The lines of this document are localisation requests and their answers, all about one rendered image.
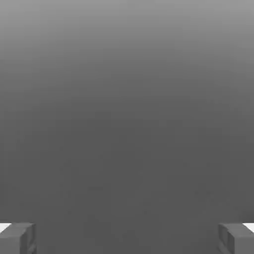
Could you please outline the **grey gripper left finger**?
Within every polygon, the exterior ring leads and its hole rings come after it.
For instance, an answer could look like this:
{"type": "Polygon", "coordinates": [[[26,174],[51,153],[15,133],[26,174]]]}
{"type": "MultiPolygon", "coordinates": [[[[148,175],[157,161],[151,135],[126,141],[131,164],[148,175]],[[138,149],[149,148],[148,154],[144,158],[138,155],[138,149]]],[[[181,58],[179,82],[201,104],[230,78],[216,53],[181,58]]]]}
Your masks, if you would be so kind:
{"type": "Polygon", "coordinates": [[[0,222],[0,254],[37,254],[36,224],[0,222]]]}

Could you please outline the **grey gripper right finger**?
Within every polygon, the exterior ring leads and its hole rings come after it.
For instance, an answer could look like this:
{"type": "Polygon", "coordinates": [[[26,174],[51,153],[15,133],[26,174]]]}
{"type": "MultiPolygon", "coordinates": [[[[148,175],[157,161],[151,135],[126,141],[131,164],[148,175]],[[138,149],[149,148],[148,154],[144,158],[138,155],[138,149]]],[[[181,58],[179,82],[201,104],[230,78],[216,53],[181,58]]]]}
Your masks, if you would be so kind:
{"type": "Polygon", "coordinates": [[[254,254],[254,223],[220,223],[220,254],[254,254]]]}

